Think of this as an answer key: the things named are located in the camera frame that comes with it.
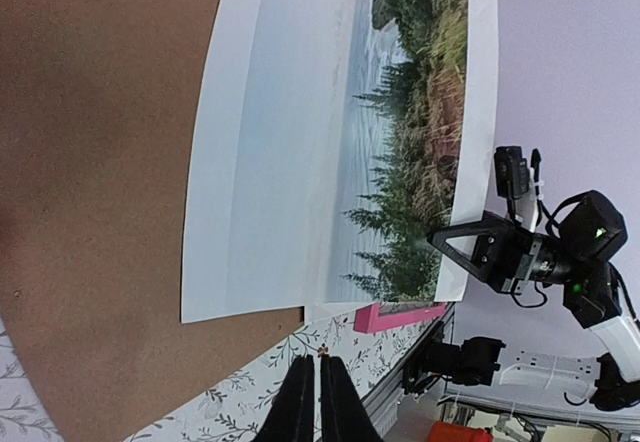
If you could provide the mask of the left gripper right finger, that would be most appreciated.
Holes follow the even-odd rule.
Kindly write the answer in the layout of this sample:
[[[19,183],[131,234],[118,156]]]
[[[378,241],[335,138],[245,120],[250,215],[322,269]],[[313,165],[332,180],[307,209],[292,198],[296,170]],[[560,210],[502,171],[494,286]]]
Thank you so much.
[[[382,442],[343,360],[320,359],[320,413],[324,442]]]

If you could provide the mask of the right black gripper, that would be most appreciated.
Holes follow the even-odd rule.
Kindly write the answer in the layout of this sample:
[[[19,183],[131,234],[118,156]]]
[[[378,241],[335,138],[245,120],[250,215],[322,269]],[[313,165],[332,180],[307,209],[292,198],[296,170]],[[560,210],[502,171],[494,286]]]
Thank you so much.
[[[426,241],[497,293],[520,295],[526,282],[547,287],[570,278],[570,256],[557,241],[490,212],[433,231]]]

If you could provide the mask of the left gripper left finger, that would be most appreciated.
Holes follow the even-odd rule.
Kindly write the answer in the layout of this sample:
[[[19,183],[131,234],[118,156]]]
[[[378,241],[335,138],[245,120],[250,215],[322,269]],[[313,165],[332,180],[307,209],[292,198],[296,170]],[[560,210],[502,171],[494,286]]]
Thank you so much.
[[[255,442],[310,442],[314,434],[315,372],[311,355],[287,371]]]

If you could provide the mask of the pink picture frame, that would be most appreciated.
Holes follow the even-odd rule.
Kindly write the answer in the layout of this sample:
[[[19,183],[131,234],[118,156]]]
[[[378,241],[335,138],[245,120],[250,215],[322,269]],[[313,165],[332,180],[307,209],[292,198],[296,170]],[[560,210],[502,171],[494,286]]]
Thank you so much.
[[[353,330],[363,334],[379,333],[442,317],[446,303],[375,303],[356,311]]]

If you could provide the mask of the landscape photo with white mat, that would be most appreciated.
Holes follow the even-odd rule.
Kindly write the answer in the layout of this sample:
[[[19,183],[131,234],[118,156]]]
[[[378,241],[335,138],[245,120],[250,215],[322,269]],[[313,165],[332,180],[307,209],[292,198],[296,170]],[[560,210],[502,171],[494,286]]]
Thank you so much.
[[[478,220],[498,0],[220,0],[193,135],[181,320],[456,302],[426,243]]]

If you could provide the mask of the brown frame backing board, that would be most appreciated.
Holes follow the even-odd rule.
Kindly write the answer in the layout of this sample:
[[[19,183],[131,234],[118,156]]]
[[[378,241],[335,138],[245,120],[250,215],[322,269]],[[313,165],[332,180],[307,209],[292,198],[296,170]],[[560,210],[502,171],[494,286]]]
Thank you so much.
[[[1,316],[67,441],[121,441],[301,325],[180,321],[218,2],[1,0]]]

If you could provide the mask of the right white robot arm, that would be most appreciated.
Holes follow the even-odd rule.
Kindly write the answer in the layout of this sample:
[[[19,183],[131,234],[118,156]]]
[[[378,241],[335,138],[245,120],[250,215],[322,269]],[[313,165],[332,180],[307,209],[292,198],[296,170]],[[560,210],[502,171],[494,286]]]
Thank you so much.
[[[572,211],[556,221],[535,191],[504,193],[508,215],[491,212],[477,222],[430,233],[426,241],[494,292],[517,298],[532,283],[563,289],[563,306],[607,351],[595,359],[523,353],[499,364],[505,344],[474,337],[458,347],[448,372],[461,385],[489,385],[494,374],[507,384],[560,385],[596,409],[614,412],[639,402],[639,322],[628,291],[610,259],[627,241],[622,214],[591,190],[563,201]]]

